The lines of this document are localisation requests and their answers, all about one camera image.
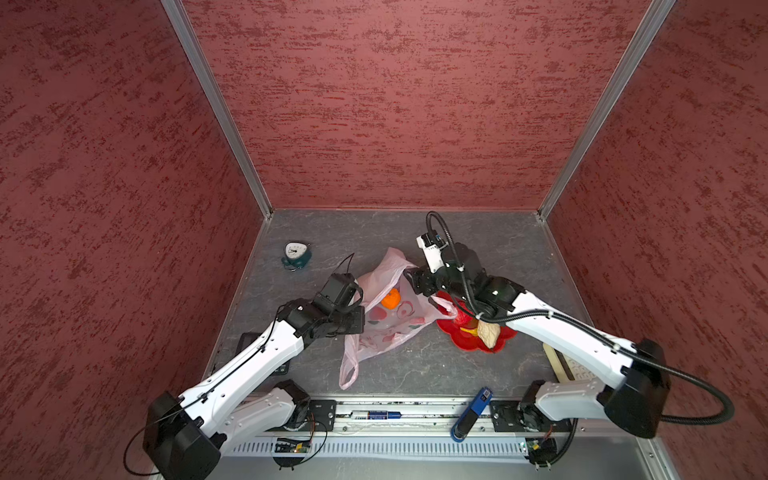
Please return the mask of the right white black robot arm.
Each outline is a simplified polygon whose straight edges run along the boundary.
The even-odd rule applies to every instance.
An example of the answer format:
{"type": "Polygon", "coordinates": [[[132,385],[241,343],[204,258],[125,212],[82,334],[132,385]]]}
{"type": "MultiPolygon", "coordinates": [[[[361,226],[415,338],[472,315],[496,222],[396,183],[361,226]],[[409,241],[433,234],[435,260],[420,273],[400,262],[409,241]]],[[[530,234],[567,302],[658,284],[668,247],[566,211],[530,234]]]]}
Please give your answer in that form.
{"type": "Polygon", "coordinates": [[[426,264],[406,277],[414,291],[443,292],[458,309],[480,323],[505,326],[533,337],[586,368],[591,380],[559,387],[539,382],[520,406],[526,421],[607,419],[640,438],[655,437],[670,381],[658,362],[662,349],[651,341],[631,341],[602,332],[545,303],[521,285],[486,273],[474,251],[417,239],[426,264]]]}

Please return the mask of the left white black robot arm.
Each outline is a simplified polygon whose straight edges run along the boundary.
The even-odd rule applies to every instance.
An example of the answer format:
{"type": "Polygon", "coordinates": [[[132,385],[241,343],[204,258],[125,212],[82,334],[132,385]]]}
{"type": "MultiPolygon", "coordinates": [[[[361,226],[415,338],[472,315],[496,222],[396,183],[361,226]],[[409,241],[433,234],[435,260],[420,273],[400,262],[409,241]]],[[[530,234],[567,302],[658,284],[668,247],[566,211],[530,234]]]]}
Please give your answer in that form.
{"type": "Polygon", "coordinates": [[[280,306],[266,332],[225,366],[180,395],[160,394],[140,432],[144,452],[165,479],[205,479],[228,449],[248,437],[306,417],[308,394],[288,380],[249,395],[281,365],[328,334],[363,330],[358,293],[331,302],[317,295],[280,306]]]}

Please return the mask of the beige fake fruit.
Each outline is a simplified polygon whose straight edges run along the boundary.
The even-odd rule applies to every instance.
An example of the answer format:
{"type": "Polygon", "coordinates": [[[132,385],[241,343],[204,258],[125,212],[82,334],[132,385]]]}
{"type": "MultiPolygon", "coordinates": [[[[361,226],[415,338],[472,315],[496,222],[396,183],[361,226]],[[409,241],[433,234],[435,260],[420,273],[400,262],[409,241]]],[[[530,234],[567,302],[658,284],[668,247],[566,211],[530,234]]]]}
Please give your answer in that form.
{"type": "Polygon", "coordinates": [[[501,334],[499,324],[479,321],[477,325],[477,336],[483,344],[490,350],[494,349],[501,334]]]}

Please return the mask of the pink plastic bag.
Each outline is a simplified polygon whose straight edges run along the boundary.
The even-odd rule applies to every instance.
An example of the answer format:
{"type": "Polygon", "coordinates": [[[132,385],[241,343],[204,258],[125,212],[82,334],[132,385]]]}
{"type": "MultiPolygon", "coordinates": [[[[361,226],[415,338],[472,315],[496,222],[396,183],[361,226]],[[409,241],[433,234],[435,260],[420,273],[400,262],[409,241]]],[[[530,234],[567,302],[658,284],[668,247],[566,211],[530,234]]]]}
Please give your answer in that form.
{"type": "Polygon", "coordinates": [[[362,361],[398,348],[438,319],[457,317],[458,309],[451,301],[414,293],[403,276],[403,271],[413,266],[401,250],[389,248],[376,268],[357,279],[363,290],[365,327],[362,334],[344,340],[341,389],[355,383],[362,361]],[[401,303],[396,310],[387,310],[380,301],[392,288],[399,290],[401,303]]]}

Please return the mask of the yellow fake banana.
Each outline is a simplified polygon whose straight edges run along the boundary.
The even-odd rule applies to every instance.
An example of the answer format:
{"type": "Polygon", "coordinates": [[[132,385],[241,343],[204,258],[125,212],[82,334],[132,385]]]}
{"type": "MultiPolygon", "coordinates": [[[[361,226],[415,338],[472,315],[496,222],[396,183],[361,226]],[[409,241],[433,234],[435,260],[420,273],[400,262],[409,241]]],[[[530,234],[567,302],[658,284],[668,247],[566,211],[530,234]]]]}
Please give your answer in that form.
{"type": "Polygon", "coordinates": [[[460,326],[459,329],[466,335],[470,335],[473,337],[478,336],[478,324],[479,322],[476,320],[468,322],[466,325],[460,326]]]}

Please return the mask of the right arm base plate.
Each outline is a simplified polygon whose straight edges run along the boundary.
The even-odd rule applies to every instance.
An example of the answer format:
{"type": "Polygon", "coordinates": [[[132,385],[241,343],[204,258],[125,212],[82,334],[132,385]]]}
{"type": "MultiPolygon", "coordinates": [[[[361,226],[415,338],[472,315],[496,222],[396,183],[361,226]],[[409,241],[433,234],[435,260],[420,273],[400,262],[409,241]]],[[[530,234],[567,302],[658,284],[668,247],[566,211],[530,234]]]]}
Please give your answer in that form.
{"type": "Polygon", "coordinates": [[[493,400],[489,407],[494,431],[497,433],[565,433],[572,427],[569,420],[551,420],[533,404],[517,400],[493,400]]]}

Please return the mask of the orange fake tangerine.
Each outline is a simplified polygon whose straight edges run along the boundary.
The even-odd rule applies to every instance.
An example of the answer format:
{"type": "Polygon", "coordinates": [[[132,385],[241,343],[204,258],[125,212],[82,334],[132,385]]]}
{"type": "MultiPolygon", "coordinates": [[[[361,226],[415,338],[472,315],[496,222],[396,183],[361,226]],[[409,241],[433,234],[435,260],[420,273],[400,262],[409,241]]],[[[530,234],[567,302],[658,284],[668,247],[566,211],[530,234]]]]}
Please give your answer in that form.
{"type": "Polygon", "coordinates": [[[380,305],[387,310],[396,310],[401,303],[401,294],[397,288],[392,288],[380,301],[380,305]]]}

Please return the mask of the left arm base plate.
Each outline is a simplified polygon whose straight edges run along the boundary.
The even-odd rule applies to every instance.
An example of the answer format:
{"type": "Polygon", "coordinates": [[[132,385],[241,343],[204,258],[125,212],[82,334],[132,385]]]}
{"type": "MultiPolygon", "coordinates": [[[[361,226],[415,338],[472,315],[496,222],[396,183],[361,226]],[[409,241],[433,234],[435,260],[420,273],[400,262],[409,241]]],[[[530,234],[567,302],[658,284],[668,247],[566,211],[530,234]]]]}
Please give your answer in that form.
{"type": "Polygon", "coordinates": [[[302,432],[310,432],[312,428],[317,429],[316,422],[323,424],[320,432],[327,430],[332,432],[336,420],[338,401],[333,399],[312,399],[309,401],[304,411],[304,422],[301,424],[302,432]]]}

